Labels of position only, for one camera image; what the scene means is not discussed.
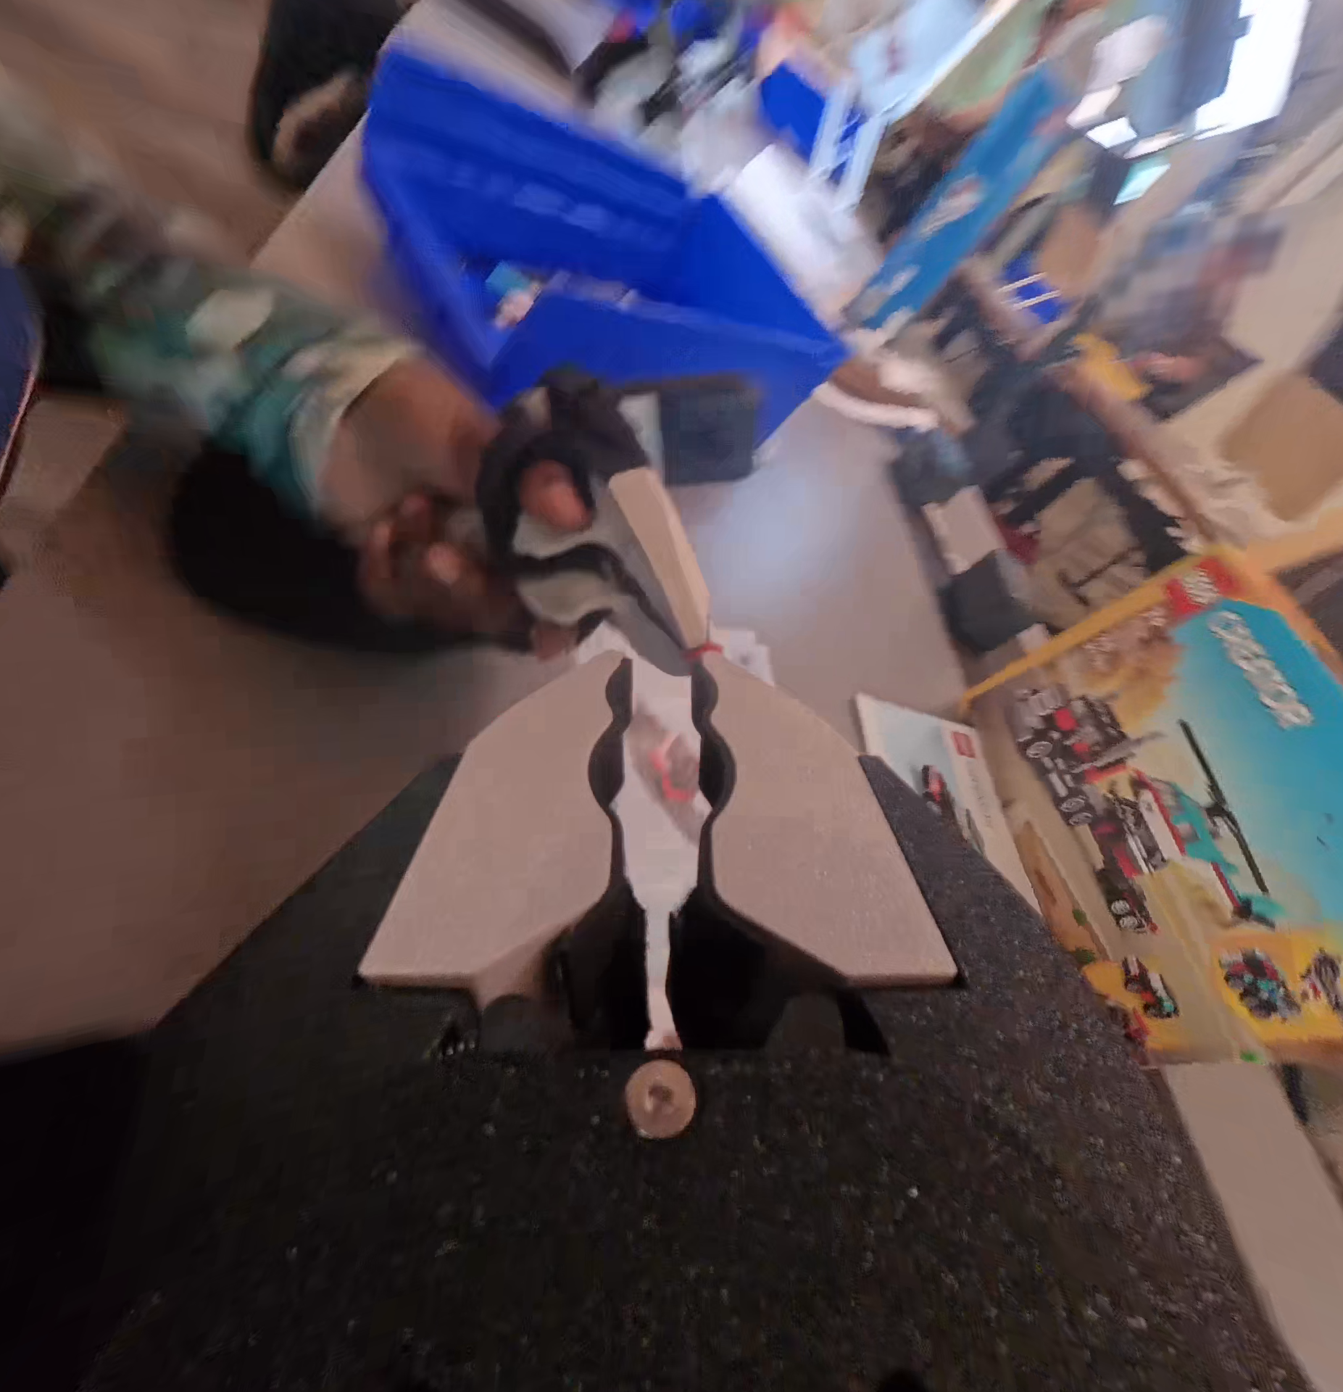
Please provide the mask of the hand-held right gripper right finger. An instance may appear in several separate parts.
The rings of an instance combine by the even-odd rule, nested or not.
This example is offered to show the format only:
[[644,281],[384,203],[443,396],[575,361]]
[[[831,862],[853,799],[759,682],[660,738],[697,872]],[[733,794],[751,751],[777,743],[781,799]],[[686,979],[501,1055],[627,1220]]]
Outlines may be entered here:
[[788,691],[705,652],[696,881],[670,920],[668,1003],[690,1050],[885,1050],[875,990],[959,966],[861,756]]

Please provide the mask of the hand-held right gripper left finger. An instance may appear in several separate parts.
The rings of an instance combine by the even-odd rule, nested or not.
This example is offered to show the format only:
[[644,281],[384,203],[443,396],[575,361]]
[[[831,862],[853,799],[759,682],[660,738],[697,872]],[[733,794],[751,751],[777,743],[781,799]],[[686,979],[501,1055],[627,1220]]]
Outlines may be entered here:
[[610,801],[632,662],[601,652],[512,704],[460,756],[356,975],[523,1000],[580,1044],[647,1037],[645,912]]

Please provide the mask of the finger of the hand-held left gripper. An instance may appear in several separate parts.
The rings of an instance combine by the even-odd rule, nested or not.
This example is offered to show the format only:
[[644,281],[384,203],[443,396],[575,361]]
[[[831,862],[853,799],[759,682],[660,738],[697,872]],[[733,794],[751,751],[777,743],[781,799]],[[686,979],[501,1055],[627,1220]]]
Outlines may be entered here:
[[651,467],[616,472],[608,498],[629,534],[623,567],[681,654],[712,641],[712,601],[681,511]]
[[523,513],[512,534],[517,593],[538,619],[580,632],[612,623],[645,662],[688,675],[692,640],[632,523],[597,510],[582,530],[560,530]]

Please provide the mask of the person's left forearm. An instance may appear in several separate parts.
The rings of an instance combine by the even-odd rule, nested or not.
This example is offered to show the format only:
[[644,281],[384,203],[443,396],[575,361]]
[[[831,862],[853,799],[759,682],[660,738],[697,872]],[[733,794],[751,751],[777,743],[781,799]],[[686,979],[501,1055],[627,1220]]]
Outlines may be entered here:
[[70,305],[113,395],[245,456],[293,510],[341,519],[325,485],[337,428],[417,348],[184,231],[0,66],[0,252]]

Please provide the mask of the grey-brown desk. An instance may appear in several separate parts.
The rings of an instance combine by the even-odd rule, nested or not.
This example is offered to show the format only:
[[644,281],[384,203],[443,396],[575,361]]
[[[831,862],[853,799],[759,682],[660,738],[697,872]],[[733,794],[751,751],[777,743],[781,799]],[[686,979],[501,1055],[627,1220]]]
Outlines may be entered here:
[[256,640],[111,465],[0,595],[0,1387],[1313,1387],[1048,929],[877,758],[961,981],[632,1052],[356,983],[458,688]]

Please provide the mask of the person's left hand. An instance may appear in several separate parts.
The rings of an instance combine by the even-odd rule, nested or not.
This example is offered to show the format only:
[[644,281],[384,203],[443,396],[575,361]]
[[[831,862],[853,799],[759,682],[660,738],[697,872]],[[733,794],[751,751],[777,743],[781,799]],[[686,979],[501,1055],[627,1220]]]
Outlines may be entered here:
[[454,523],[477,506],[493,433],[491,413],[436,363],[401,359],[339,420],[317,484],[321,510],[358,547],[362,595],[378,614],[553,658],[577,634],[532,617],[475,534]]

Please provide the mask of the blue plastic crate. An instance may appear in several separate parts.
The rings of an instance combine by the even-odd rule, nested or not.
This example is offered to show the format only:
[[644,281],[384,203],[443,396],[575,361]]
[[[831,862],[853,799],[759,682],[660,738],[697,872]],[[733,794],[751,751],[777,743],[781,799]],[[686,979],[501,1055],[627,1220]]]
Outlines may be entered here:
[[375,70],[362,179],[408,320],[490,404],[562,365],[736,374],[762,443],[848,356],[727,201],[417,46]]

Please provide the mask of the small black box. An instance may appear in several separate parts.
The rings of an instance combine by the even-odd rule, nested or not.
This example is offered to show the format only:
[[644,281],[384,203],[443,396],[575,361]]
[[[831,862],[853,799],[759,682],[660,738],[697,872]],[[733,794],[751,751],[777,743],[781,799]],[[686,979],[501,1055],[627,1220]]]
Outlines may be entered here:
[[658,467],[670,487],[727,484],[755,469],[760,393],[744,374],[662,380],[657,402]]

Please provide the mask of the closed pale instruction booklet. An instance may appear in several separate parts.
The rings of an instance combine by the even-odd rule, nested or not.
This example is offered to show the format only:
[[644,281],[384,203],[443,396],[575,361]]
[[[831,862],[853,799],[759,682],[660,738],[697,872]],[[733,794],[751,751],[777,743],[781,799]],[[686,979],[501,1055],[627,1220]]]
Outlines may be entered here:
[[883,758],[944,825],[1041,909],[974,727],[859,691],[855,717],[868,755]]

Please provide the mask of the open building instruction booklet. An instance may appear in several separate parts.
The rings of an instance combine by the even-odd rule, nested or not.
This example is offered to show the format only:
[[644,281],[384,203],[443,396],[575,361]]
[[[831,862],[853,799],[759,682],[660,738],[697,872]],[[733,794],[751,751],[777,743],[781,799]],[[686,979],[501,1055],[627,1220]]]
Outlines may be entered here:
[[699,833],[710,812],[699,788],[701,740],[692,719],[690,678],[634,654],[621,636],[610,640],[631,658],[632,673],[623,786],[612,808],[623,829],[627,881],[645,918],[645,1048],[679,1050],[668,992],[670,927],[696,886]]

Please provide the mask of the dark cloth bundle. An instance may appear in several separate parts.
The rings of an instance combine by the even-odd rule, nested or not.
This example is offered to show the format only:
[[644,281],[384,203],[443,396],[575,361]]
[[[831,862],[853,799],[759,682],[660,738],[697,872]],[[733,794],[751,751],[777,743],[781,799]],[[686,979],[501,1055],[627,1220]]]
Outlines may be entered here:
[[493,636],[391,617],[362,589],[362,550],[293,511],[243,454],[202,446],[182,471],[165,524],[182,586],[217,614],[317,649],[421,656],[495,645],[529,652],[530,619]]

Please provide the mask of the colourful toy set box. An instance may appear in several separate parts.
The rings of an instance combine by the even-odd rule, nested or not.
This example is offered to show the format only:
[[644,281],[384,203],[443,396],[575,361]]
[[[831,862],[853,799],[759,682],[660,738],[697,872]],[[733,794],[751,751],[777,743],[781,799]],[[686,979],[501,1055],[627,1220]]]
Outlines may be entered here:
[[1343,1065],[1343,665],[1215,547],[963,710],[1054,935],[1156,1061]]

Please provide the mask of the blue cardboard box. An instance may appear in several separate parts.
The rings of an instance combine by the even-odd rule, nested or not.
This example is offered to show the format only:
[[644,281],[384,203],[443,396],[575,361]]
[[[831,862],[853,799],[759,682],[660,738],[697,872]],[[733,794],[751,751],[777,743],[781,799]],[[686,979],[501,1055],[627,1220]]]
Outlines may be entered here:
[[926,307],[1063,146],[1072,103],[1054,62],[1031,68],[901,229],[881,266],[846,305],[844,322],[890,331]]

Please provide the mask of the dark furry object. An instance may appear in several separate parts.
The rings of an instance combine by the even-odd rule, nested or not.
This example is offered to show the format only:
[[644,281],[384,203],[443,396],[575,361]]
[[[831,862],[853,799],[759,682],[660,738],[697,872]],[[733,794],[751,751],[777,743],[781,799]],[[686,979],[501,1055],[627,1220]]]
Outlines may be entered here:
[[247,148],[304,190],[367,109],[371,72],[408,1],[271,1],[248,86]]

